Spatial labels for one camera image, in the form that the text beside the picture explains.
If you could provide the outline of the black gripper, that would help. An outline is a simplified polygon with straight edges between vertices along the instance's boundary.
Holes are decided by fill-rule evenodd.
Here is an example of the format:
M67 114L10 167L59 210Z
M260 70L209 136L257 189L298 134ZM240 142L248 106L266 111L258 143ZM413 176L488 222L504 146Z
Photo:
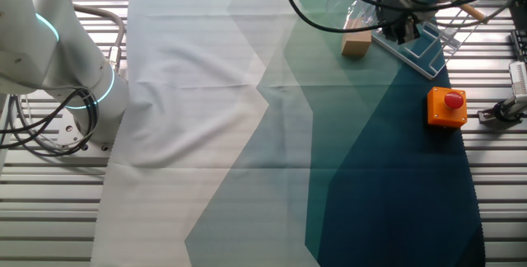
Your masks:
M375 15L382 34L397 45L406 44L420 37L417 18L400 0L375 0Z

